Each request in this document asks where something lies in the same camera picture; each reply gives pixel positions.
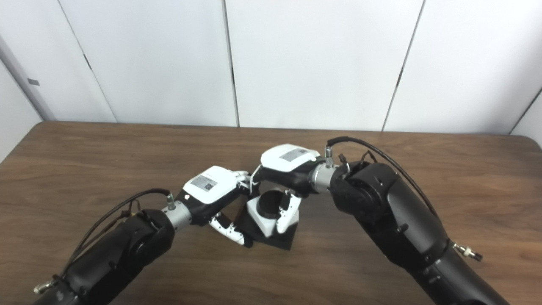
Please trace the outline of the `black and white left hand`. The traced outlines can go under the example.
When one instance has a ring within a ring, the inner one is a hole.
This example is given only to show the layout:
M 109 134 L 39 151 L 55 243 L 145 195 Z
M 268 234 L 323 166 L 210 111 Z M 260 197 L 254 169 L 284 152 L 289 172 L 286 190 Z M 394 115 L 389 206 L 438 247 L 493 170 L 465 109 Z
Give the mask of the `black and white left hand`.
M 223 209 L 241 195 L 250 195 L 251 175 L 211 166 L 186 182 L 173 203 L 162 211 L 177 232 L 188 225 L 209 225 L 243 247 L 253 240 L 224 215 Z

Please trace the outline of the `black and white right hand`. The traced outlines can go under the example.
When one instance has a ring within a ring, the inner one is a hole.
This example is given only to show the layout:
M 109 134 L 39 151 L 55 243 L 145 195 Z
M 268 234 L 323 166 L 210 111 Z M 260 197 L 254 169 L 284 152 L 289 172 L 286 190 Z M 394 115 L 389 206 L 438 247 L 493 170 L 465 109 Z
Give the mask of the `black and white right hand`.
M 305 147 L 278 145 L 261 155 L 260 165 L 250 176 L 250 196 L 259 195 L 260 183 L 264 181 L 285 188 L 276 221 L 277 233 L 283 234 L 295 219 L 302 199 L 311 194 L 329 193 L 337 168 L 329 151 L 323 157 Z

